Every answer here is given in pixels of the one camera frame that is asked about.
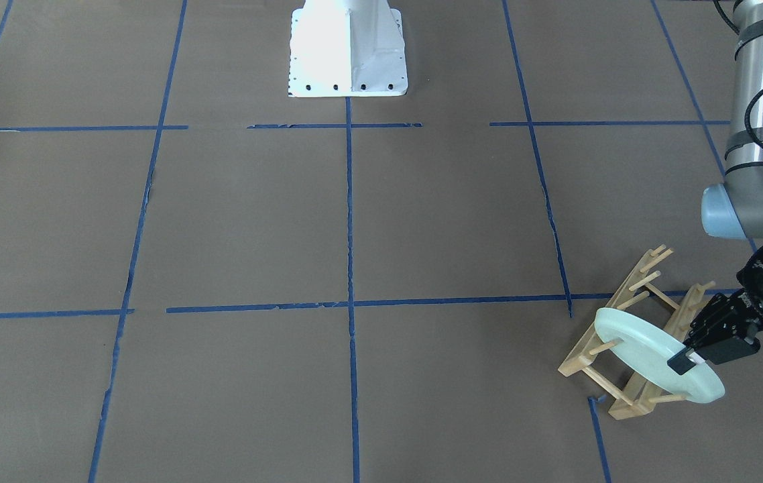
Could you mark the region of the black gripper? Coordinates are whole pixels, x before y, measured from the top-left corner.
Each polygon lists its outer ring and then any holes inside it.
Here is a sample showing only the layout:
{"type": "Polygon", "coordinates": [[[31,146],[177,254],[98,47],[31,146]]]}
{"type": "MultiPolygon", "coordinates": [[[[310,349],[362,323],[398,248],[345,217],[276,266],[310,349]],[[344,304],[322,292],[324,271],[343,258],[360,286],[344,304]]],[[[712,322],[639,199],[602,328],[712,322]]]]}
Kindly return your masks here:
{"type": "Polygon", "coordinates": [[[685,375],[703,360],[721,365],[760,351],[758,333],[763,315],[744,292],[715,294],[691,322],[685,346],[667,361],[677,375],[685,375]]]}

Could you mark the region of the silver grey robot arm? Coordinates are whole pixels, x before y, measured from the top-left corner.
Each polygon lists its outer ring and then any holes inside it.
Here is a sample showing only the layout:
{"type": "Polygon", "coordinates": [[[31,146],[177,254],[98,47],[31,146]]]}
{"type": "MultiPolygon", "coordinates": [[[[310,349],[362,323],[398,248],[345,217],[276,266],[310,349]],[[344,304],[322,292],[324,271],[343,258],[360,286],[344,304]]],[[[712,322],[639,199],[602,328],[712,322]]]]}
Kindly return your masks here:
{"type": "MultiPolygon", "coordinates": [[[[730,22],[737,34],[731,133],[723,182],[708,186],[701,197],[701,224],[713,237],[763,239],[763,1],[735,2],[730,22]]],[[[668,361],[677,374],[759,351],[763,244],[738,271],[737,280],[737,291],[713,296],[691,322],[684,347],[668,361]]]]}

